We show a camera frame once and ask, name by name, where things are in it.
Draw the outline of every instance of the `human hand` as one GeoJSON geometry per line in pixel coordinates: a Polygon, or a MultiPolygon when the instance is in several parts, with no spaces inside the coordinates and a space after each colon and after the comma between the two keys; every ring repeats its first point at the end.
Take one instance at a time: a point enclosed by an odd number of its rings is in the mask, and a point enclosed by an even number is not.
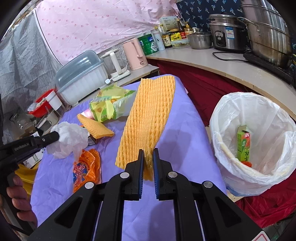
{"type": "Polygon", "coordinates": [[[17,175],[13,177],[14,187],[8,187],[6,189],[7,195],[12,198],[12,204],[20,210],[17,216],[20,220],[33,222],[35,227],[37,227],[37,217],[32,211],[32,206],[27,200],[27,192],[23,188],[23,182],[21,178],[17,175]]]}

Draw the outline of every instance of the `rice cooker control panel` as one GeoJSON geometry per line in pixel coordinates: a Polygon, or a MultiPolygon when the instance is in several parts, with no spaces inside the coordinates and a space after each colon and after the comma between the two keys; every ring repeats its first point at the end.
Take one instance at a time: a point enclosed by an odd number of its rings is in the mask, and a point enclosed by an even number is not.
{"type": "Polygon", "coordinates": [[[215,38],[216,38],[216,45],[218,47],[226,47],[226,38],[225,33],[222,31],[216,31],[215,32],[215,38]]]}

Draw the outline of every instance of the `navy blue fabric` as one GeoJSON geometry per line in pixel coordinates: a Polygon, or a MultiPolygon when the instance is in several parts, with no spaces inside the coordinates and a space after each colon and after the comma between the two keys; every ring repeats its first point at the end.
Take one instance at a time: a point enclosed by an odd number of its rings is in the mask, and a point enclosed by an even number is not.
{"type": "MultiPolygon", "coordinates": [[[[182,17],[189,22],[190,27],[200,28],[203,32],[210,32],[209,14],[227,12],[243,17],[240,5],[240,0],[183,0],[177,3],[182,17]]],[[[296,38],[292,42],[293,52],[296,54],[296,38]]]]}

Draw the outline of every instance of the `green canister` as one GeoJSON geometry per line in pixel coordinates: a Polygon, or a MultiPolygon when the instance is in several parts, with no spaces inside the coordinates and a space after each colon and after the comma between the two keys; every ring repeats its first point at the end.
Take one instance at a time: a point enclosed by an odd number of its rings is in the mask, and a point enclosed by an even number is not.
{"type": "Polygon", "coordinates": [[[138,40],[145,55],[152,54],[158,51],[157,45],[153,40],[152,34],[144,35],[138,38],[138,40]]]}

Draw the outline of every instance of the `white bottle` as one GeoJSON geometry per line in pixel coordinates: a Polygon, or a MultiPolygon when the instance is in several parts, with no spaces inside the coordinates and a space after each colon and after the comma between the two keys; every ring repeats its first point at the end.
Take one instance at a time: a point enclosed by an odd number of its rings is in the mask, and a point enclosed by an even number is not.
{"type": "Polygon", "coordinates": [[[163,44],[163,39],[161,37],[161,34],[158,30],[158,27],[155,27],[154,30],[151,31],[152,35],[154,36],[155,42],[157,44],[158,50],[162,51],[165,50],[165,46],[163,44]]]}

